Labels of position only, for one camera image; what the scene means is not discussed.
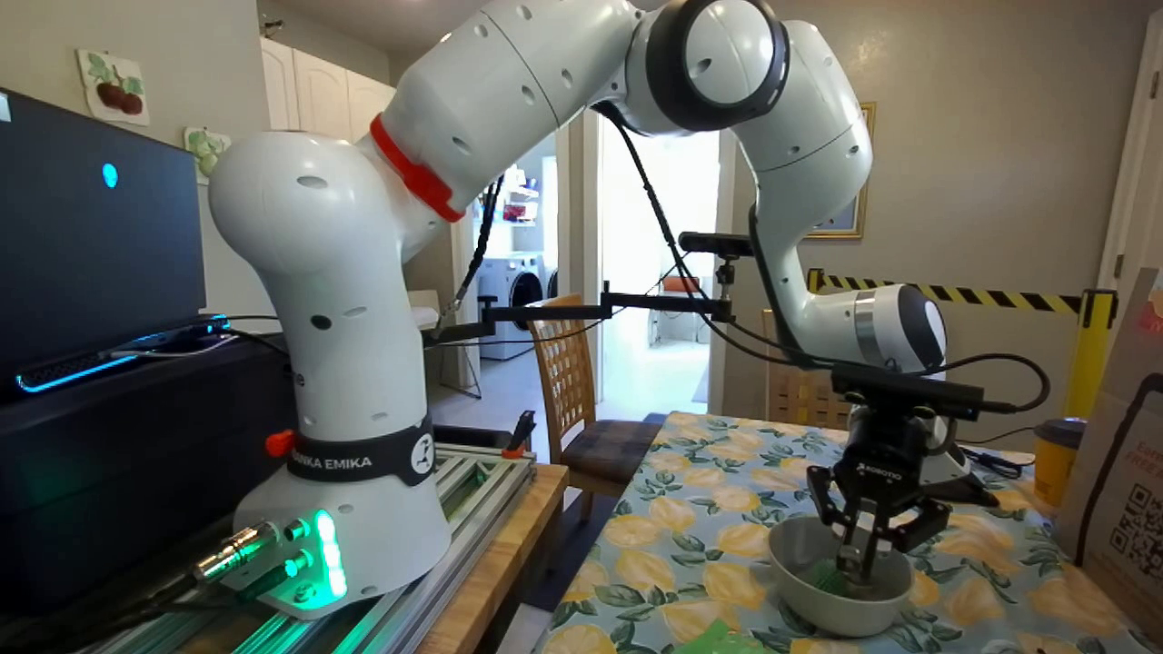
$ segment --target ceiling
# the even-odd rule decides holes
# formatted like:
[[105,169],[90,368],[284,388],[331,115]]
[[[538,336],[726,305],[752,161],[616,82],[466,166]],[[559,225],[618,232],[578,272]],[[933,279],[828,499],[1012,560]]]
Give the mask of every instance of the ceiling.
[[392,63],[412,63],[466,23],[483,0],[276,0],[339,33],[351,33]]

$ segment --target white cabinet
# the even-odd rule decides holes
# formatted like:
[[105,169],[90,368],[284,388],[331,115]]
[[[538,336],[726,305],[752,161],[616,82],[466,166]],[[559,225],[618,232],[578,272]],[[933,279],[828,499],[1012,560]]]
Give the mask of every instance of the white cabinet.
[[262,40],[262,75],[267,75],[267,109],[269,128],[290,130],[299,128],[299,89],[296,89],[296,59],[290,48],[276,40]]
[[262,72],[269,128],[308,130],[326,139],[364,139],[372,115],[380,115],[392,86],[315,54],[262,40]]

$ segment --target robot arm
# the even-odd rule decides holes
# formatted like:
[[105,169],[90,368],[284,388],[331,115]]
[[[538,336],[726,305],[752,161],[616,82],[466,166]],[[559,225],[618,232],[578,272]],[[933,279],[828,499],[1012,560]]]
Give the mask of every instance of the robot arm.
[[639,130],[736,128],[787,344],[807,360],[922,368],[933,313],[905,293],[813,299],[795,239],[870,174],[859,100],[812,24],[764,0],[490,0],[417,59],[359,146],[257,135],[213,178],[222,235],[257,267],[296,368],[299,437],[237,524],[315,517],[320,551],[267,598],[320,616],[427,575],[451,532],[433,471],[421,336],[404,262],[519,151],[587,105]]

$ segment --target white bowl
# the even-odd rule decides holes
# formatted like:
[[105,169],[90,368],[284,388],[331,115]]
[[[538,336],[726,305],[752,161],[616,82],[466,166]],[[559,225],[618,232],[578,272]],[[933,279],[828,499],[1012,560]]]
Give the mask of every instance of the white bowl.
[[909,598],[912,565],[901,551],[876,551],[870,587],[846,594],[821,587],[838,577],[839,537],[813,517],[771,525],[778,594],[792,615],[834,634],[876,634],[891,627]]

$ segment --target computer monitor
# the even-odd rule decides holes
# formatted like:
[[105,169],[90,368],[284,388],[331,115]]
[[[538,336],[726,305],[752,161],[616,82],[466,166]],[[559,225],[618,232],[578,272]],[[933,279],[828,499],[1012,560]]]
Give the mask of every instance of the computer monitor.
[[0,86],[0,376],[198,322],[185,149]]

